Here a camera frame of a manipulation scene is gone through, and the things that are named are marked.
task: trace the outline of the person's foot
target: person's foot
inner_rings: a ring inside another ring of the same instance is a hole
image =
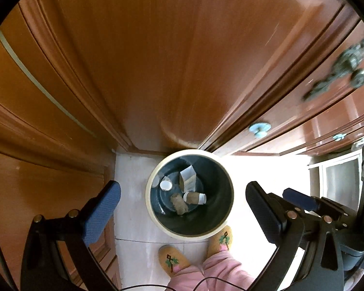
[[[160,265],[170,277],[173,277],[177,272],[190,266],[187,258],[174,246],[162,246],[159,249],[158,255]]]
[[[228,251],[232,245],[232,229],[226,225],[220,232],[209,240],[208,258],[221,251]]]

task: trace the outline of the pink pants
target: pink pants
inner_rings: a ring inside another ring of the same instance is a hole
[[[229,251],[222,251],[209,257],[203,263],[204,273],[196,266],[187,267],[171,278],[169,287],[177,291],[193,291],[195,286],[206,277],[217,277],[247,289],[254,278],[241,269],[241,263],[235,260]],[[197,291],[240,291],[216,279],[208,279],[200,284]]]

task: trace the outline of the drawer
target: drawer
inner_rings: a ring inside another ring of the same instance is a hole
[[[358,88],[327,110],[248,152],[283,155],[352,128],[364,121],[364,86]]]
[[[322,155],[339,150],[344,146],[351,145],[353,142],[364,136],[364,121],[352,126],[349,130],[346,130],[342,133],[346,133],[346,136],[343,140],[334,141],[332,137],[329,137],[320,142],[307,146],[300,154]]]
[[[265,138],[258,140],[246,128],[214,153],[221,156],[231,154],[237,150],[249,151],[257,148],[300,124],[305,123],[353,92],[353,88],[349,84],[350,75],[346,75],[335,80],[327,92],[309,101],[304,101],[303,99],[304,95],[311,90],[316,81],[324,79],[329,75],[331,67],[339,55],[350,46],[359,43],[363,38],[364,23],[360,22],[327,59],[295,87],[294,90],[263,114],[262,117],[257,119],[256,122],[267,122],[271,125],[271,129]],[[364,60],[360,63],[359,68],[364,68]]]

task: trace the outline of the ornate handle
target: ornate handle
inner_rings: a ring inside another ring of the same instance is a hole
[[[347,74],[352,74],[350,85],[359,88],[364,85],[364,69],[357,69],[364,59],[364,38],[358,43],[344,50],[334,62],[329,75],[313,84],[312,89],[303,96],[304,101],[309,101],[329,89],[329,85],[336,79]]]

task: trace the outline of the drawer knob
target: drawer knob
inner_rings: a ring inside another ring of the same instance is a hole
[[[350,86],[359,88],[364,85],[364,69],[357,69],[350,76]]]
[[[359,88],[364,85],[364,69],[357,69],[364,59],[364,38],[358,43],[345,49],[334,62],[330,69],[329,75],[313,84],[309,92],[303,96],[304,101],[310,101],[314,97],[329,90],[329,85],[347,75],[352,74],[350,85],[353,88]]]
[[[334,141],[341,141],[345,138],[346,133],[338,133],[336,135],[334,135],[332,138]]]
[[[258,122],[249,126],[249,131],[258,139],[264,138],[270,129],[271,125],[266,122]]]

